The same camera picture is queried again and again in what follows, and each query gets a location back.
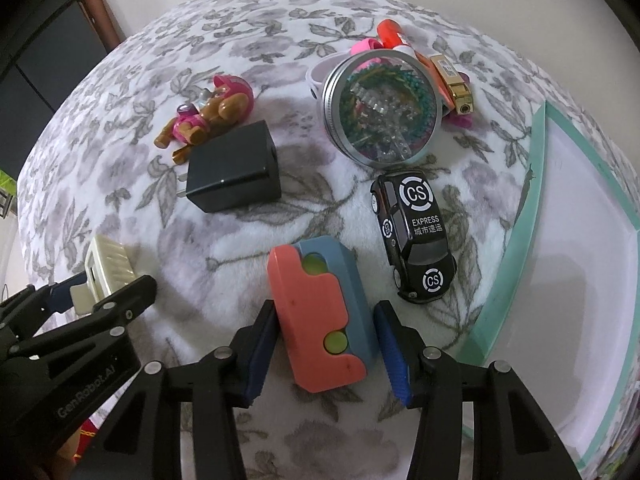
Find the green object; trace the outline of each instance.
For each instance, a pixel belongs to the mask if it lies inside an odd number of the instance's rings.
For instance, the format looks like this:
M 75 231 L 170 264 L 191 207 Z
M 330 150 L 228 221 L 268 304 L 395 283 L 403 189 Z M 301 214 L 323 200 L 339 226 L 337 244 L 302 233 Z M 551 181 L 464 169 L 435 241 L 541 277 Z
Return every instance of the green object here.
M 311 276 L 329 272 L 326 261 L 320 254 L 311 253 L 302 258 L 302 269 Z
M 3 173 L 2 170 L 0 170 L 0 189 L 4 189 L 14 196 L 18 195 L 18 185 L 15 183 L 15 180 L 6 173 Z
M 329 354 L 341 354 L 347 349 L 348 344 L 346 334 L 340 330 L 329 332 L 324 338 L 324 349 Z

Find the black power adapter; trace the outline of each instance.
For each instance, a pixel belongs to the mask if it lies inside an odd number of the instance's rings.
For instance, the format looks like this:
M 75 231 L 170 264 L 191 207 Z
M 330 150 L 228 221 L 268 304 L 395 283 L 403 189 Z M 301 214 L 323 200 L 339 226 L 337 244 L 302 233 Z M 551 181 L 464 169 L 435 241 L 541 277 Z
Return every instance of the black power adapter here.
M 186 179 L 182 196 L 205 213 L 279 199 L 278 155 L 267 123 L 239 126 L 194 146 Z

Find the pink helmet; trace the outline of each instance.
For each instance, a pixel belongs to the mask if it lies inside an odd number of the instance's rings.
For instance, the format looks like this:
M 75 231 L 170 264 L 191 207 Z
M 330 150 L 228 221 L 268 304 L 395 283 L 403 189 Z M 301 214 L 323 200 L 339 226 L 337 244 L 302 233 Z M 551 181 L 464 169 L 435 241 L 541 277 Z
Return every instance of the pink helmet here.
M 224 94 L 224 98 L 231 97 L 234 94 L 242 93 L 249 98 L 249 105 L 240 118 L 239 122 L 243 122 L 254 109 L 254 91 L 251 85 L 237 75 L 215 75 L 213 76 L 213 84 L 215 86 L 228 86 L 229 90 Z

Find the green button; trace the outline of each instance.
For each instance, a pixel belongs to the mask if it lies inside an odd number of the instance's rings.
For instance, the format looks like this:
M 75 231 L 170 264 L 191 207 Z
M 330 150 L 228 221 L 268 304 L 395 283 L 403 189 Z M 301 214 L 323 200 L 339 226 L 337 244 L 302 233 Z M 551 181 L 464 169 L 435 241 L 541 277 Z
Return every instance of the green button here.
M 324 349 L 329 354 L 341 354 L 347 349 L 348 344 L 346 334 L 340 330 L 329 332 L 324 338 Z
M 326 261 L 320 254 L 311 253 L 302 258 L 302 269 L 311 276 L 329 272 Z

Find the dark cabinet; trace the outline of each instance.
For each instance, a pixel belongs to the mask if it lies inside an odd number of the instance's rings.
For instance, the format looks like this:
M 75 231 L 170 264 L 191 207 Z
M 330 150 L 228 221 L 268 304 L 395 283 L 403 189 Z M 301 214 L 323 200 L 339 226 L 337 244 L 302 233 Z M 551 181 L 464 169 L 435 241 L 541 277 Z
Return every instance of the dark cabinet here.
M 14 179 L 55 111 L 107 54 L 83 2 L 40 0 L 0 44 L 0 170 Z
M 74 3 L 31 42 L 16 64 L 57 110 L 106 54 L 82 9 Z
M 9 69 L 0 82 L 0 169 L 17 179 L 53 111 L 22 77 Z

